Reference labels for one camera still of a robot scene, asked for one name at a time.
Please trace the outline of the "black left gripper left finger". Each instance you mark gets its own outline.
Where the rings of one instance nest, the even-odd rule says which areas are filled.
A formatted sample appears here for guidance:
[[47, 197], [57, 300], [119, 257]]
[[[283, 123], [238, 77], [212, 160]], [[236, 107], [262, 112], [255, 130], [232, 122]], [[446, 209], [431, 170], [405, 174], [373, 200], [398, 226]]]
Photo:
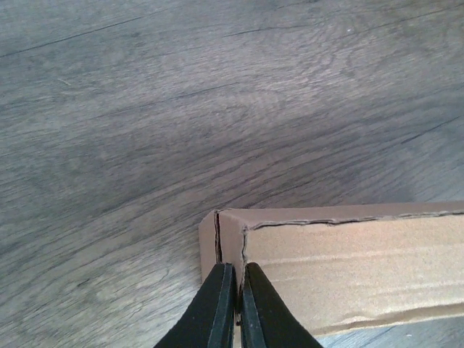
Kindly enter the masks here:
[[231, 264], [216, 264], [179, 321], [156, 347], [232, 347], [236, 278]]

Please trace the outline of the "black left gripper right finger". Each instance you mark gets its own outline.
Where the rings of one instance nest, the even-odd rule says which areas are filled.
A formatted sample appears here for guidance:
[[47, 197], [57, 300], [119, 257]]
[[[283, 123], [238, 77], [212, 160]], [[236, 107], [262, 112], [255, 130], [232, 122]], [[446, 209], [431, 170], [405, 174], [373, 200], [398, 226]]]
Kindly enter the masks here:
[[241, 300], [242, 347], [320, 347], [296, 320], [262, 268], [246, 265]]

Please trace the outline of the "cardboard box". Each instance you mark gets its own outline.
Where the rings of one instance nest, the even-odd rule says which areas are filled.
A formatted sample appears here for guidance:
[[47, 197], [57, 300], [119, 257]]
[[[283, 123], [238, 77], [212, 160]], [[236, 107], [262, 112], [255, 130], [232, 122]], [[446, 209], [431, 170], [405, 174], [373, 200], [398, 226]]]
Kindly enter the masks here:
[[215, 210], [202, 275], [257, 263], [316, 336], [463, 314], [463, 203]]

